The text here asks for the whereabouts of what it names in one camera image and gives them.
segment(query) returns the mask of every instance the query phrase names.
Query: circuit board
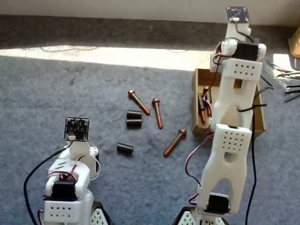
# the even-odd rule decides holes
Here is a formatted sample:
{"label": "circuit board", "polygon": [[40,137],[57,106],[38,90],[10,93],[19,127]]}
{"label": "circuit board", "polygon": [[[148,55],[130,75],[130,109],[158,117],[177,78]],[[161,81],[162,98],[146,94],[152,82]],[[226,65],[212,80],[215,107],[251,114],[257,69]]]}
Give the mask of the circuit board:
{"label": "circuit board", "polygon": [[67,117],[65,126],[65,141],[87,142],[90,120],[87,118]]}
{"label": "circuit board", "polygon": [[226,13],[229,23],[249,23],[249,15],[246,7],[227,7]]}

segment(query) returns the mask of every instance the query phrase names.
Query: robotic arm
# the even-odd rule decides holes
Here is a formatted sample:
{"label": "robotic arm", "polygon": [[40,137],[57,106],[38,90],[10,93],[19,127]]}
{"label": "robotic arm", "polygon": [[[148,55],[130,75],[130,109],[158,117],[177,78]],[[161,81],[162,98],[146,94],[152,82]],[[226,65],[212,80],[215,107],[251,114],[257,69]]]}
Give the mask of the robotic arm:
{"label": "robotic arm", "polygon": [[[195,208],[180,212],[174,224],[224,225],[222,219],[236,214],[247,175],[246,157],[252,132],[250,130],[252,110],[240,112],[238,127],[221,124],[225,112],[232,105],[238,109],[252,107],[256,85],[260,79],[262,63],[266,54],[264,44],[246,43],[251,29],[245,7],[228,7],[228,27],[225,39],[211,55],[210,71],[222,71],[219,95],[212,110],[209,125],[214,131],[210,158],[203,170],[201,186],[198,185],[198,200]],[[239,90],[234,90],[236,79],[242,80]],[[222,179],[231,185],[230,195],[213,193]]]}
{"label": "robotic arm", "polygon": [[65,141],[71,142],[48,170],[44,225],[110,225],[108,215],[95,206],[87,189],[100,173],[97,147],[88,143],[89,119],[66,119]]}

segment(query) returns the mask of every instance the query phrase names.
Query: blue-gray carpet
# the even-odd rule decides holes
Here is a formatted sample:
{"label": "blue-gray carpet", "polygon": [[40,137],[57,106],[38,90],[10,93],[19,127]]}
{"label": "blue-gray carpet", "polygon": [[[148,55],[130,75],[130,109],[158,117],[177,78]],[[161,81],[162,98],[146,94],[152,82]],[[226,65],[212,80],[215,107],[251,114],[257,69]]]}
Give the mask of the blue-gray carpet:
{"label": "blue-gray carpet", "polygon": [[[2,16],[0,24],[1,49],[59,44],[212,50],[225,35],[223,24],[193,22]],[[254,37],[267,44],[269,58],[272,53],[288,53],[286,39],[292,33],[293,29],[253,28]],[[267,69],[263,74],[271,80]],[[24,179],[64,145],[65,118],[76,116],[90,118],[90,142],[100,149],[101,174],[89,189],[116,225],[171,224],[196,190],[195,181],[184,173],[186,157],[203,139],[191,134],[192,76],[189,71],[0,56],[0,223],[30,224]],[[284,104],[282,86],[271,82],[275,90],[263,93],[267,131],[255,141],[258,183],[251,225],[295,224],[300,208],[300,99]],[[143,116],[142,129],[126,129],[126,110],[138,109],[128,99],[129,89],[136,90],[148,107],[153,98],[161,99],[162,130],[153,110],[151,116]],[[180,128],[188,130],[186,140],[164,158]],[[134,146],[132,157],[117,154],[119,142]],[[210,145],[190,162],[189,170],[198,178]],[[34,212],[43,208],[52,162],[29,183]],[[227,218],[232,225],[244,223],[253,184],[250,152],[247,165],[239,213]]]}

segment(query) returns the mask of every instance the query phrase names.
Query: copper bolt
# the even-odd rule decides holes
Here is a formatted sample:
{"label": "copper bolt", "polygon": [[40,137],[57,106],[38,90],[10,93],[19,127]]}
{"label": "copper bolt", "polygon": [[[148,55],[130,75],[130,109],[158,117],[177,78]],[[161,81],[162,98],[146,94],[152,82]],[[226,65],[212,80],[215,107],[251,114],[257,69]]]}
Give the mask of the copper bolt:
{"label": "copper bolt", "polygon": [[128,96],[134,100],[134,102],[141,108],[141,110],[143,110],[143,112],[149,116],[150,115],[150,111],[149,109],[147,109],[147,107],[141,102],[141,100],[135,95],[135,91],[134,90],[130,90],[128,92]]}
{"label": "copper bolt", "polygon": [[158,98],[154,98],[152,100],[152,105],[154,107],[155,110],[155,114],[156,114],[156,120],[157,120],[157,125],[159,129],[163,128],[163,123],[161,121],[161,116],[160,116],[160,110],[159,110],[159,99]]}
{"label": "copper bolt", "polygon": [[179,130],[179,134],[177,135],[177,137],[174,139],[174,141],[172,142],[172,144],[164,152],[164,157],[168,157],[171,154],[171,152],[174,150],[174,148],[176,147],[176,145],[179,143],[179,141],[182,138],[184,138],[186,135],[187,135],[187,130],[186,129]]}

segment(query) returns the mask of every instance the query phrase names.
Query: brown cardboard box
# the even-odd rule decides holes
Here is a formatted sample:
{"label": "brown cardboard box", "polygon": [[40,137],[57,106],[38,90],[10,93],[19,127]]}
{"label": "brown cardboard box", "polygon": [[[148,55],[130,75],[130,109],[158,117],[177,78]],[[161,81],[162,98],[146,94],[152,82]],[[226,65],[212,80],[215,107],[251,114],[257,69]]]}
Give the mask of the brown cardboard box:
{"label": "brown cardboard box", "polygon": [[[205,130],[208,127],[208,117],[207,113],[205,112],[206,116],[206,123],[202,124],[200,116],[198,115],[198,93],[203,92],[204,86],[210,86],[215,73],[211,73],[209,69],[196,69],[195,74],[193,77],[193,109],[192,109],[192,127],[193,127],[193,134],[194,135],[204,135]],[[217,73],[216,79],[214,81],[213,86],[211,87],[211,96],[212,96],[212,106],[214,105],[217,97],[218,97],[218,91],[221,81],[221,74]],[[241,81],[236,81],[234,84],[234,88],[240,88],[241,87]],[[257,85],[256,87],[256,93],[259,91],[260,87]],[[262,97],[259,96],[256,98],[254,104],[262,104]],[[225,113],[222,123],[232,125],[232,126],[238,126],[239,123],[239,115],[236,107],[230,107],[227,112]],[[264,114],[263,114],[263,108],[258,107],[254,109],[255,114],[255,136],[261,135],[265,130],[265,120],[264,120]]]}

